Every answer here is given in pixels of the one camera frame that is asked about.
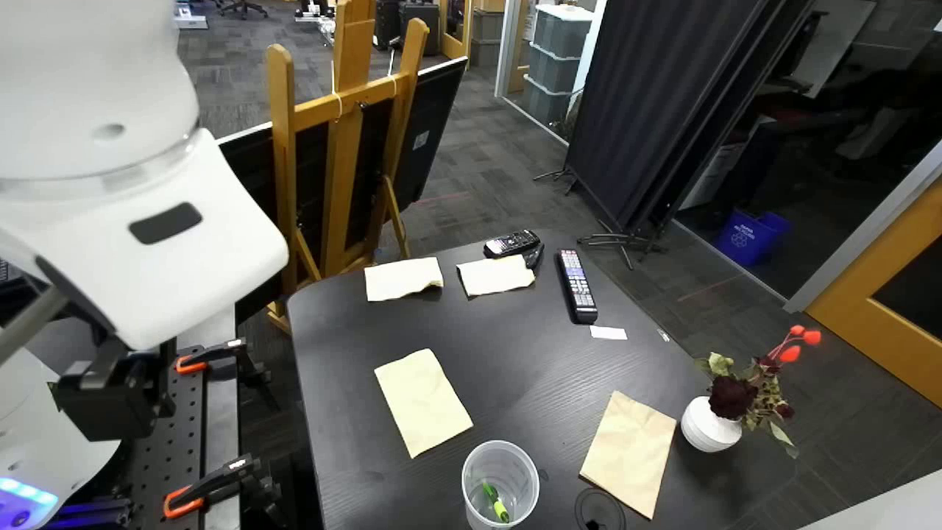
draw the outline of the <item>black curtain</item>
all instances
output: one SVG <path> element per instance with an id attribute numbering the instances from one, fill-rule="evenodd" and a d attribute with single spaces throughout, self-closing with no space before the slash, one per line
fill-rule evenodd
<path id="1" fill-rule="evenodd" d="M 802 10 L 786 4 L 608 4 L 565 174 L 615 230 L 648 222 L 679 172 L 711 156 L 793 37 Z"/>

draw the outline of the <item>flower vase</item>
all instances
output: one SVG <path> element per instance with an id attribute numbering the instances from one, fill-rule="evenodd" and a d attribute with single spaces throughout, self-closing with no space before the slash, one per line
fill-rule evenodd
<path id="1" fill-rule="evenodd" d="M 720 419 L 711 411 L 711 399 L 696 399 L 680 419 L 684 439 L 701 455 L 720 455 L 734 449 L 742 439 L 742 425 L 730 419 Z"/>

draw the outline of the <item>door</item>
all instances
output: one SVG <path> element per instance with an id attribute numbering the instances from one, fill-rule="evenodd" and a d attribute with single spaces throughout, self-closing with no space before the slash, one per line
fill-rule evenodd
<path id="1" fill-rule="evenodd" d="M 824 288 L 810 316 L 942 406 L 942 177 Z"/>

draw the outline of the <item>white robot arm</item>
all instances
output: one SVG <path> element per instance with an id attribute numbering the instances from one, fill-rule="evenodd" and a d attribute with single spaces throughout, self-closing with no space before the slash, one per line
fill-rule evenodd
<path id="1" fill-rule="evenodd" d="M 194 128 L 171 12 L 171 0 L 6 4 L 0 32 L 0 259 L 135 352 L 287 266 L 284 237 Z"/>

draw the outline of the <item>plastic cup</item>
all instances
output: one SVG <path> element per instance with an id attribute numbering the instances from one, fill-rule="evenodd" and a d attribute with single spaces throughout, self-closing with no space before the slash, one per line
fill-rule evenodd
<path id="1" fill-rule="evenodd" d="M 487 483 L 499 489 L 508 522 L 499 522 Z M 514 443 L 493 439 L 478 444 L 464 467 L 464 496 L 475 530 L 515 527 L 537 509 L 539 475 L 533 461 Z"/>

